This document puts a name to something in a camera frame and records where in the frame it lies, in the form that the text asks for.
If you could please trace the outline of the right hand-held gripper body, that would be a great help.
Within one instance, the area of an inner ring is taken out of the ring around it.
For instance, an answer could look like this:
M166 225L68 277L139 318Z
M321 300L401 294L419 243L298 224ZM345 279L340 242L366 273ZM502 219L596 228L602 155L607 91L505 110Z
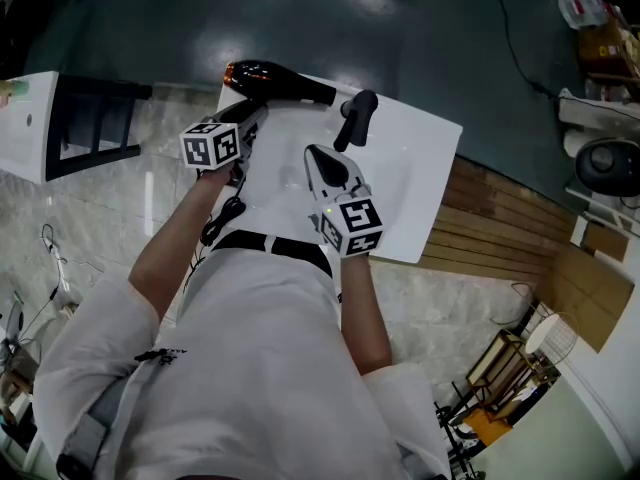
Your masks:
M314 198L314 226L325 242L341 257L377 249L384 225L358 165L327 146L311 144L304 151L304 166Z

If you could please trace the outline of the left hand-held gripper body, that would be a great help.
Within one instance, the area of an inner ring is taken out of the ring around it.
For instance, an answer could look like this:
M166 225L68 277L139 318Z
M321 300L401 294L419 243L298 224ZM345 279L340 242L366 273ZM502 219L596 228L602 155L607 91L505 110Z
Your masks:
M232 166L229 185L240 186L254 141L267 116L264 103L243 100L203 122L193 123L179 135L185 165L199 171Z

